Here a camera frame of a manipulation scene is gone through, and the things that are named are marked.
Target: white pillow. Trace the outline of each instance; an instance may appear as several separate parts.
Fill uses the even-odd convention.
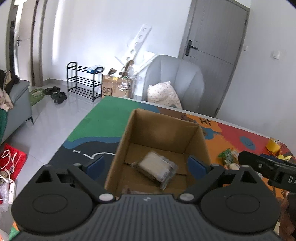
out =
[[[150,85],[147,90],[147,99],[151,103],[182,109],[180,99],[170,81]]]

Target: blue plastic bag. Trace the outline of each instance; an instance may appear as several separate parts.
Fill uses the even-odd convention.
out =
[[[100,66],[100,65],[94,65],[94,66],[92,66],[92,67],[89,67],[89,68],[86,69],[86,71],[87,71],[88,73],[94,74],[94,70],[95,70],[96,68],[98,68],[98,67],[100,67],[100,68],[96,70],[96,73],[102,73],[103,70],[104,70],[104,68],[103,68],[102,66]]]

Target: cardboard box with sf logo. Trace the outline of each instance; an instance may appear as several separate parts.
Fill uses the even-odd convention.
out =
[[[128,78],[102,77],[102,98],[105,96],[132,98],[133,81]]]

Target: door handle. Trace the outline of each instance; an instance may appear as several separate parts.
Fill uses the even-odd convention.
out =
[[[187,44],[187,48],[186,48],[186,52],[185,52],[185,56],[188,56],[189,55],[189,52],[190,52],[190,49],[196,49],[198,50],[198,48],[192,46],[192,41],[191,40],[188,40],[188,44]]]

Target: light switch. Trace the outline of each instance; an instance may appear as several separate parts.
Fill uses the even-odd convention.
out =
[[[272,57],[275,59],[279,59],[280,51],[273,51],[272,52]]]

